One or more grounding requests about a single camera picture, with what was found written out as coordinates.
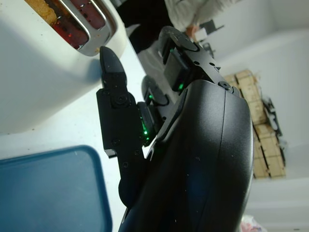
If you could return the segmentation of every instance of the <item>cardboard box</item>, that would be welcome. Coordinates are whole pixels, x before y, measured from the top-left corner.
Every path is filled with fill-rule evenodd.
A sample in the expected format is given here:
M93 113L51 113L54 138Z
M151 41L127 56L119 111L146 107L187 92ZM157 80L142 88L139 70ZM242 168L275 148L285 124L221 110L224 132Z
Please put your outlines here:
M268 124L260 124L254 126L257 137L259 139L265 139L269 137L276 136L274 129Z
M247 102L261 100L259 90L255 84L247 85L240 88L241 93Z
M260 140L265 157L281 156L280 147L276 136Z
M285 176L285 167L281 156L266 158L271 177Z
M250 70L244 70L244 71L238 72L236 74L236 78L238 80L241 79L241 78L247 77L247 76L253 76L253 74Z
M264 159L262 147L259 141L254 142L254 158L255 159Z
M253 101L248 103L251 118L254 125L265 123L267 120L266 114L264 112L264 105L261 100Z
M255 178L269 177L268 169L264 158L253 160L253 173Z

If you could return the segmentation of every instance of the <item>stacked cardboard boxes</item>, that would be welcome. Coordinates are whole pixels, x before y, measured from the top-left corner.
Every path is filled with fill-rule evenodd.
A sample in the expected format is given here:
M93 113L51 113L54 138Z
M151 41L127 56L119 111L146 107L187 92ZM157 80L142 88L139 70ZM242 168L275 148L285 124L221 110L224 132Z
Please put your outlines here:
M255 178L285 176L285 168L276 134L267 123L257 80L249 70L225 77L226 81L240 90L246 99L254 126L254 176Z

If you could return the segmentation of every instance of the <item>person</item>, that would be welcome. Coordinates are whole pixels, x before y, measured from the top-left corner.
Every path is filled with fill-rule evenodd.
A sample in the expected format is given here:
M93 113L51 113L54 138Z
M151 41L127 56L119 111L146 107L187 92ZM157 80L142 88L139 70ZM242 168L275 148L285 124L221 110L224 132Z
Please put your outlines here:
M129 39L138 54L158 39L164 26L193 38L206 23L239 0L127 0L117 8L125 27L140 24Z

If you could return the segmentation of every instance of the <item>white shirt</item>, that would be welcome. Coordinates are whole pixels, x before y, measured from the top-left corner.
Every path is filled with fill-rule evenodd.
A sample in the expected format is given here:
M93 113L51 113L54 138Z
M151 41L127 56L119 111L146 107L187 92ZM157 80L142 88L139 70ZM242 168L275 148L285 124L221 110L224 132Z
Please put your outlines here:
M174 27L185 31L189 25L199 25L239 0L165 0L169 18Z

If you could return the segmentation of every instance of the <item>screw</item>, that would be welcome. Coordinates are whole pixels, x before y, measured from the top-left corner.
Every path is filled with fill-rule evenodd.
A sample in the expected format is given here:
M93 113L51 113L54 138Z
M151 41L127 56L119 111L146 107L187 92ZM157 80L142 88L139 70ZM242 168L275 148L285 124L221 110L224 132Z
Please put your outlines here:
M225 81L220 81L218 83L218 85L223 87L225 90L230 90L231 89L231 86L227 82L225 82Z
M120 144L120 140L119 140L119 139L113 139L113 140L112 140L112 144L113 144L114 146L118 146L118 145Z
M124 163L122 164L122 166L123 166L123 168L127 168L127 167L129 166L129 163L128 163L128 162L124 162Z

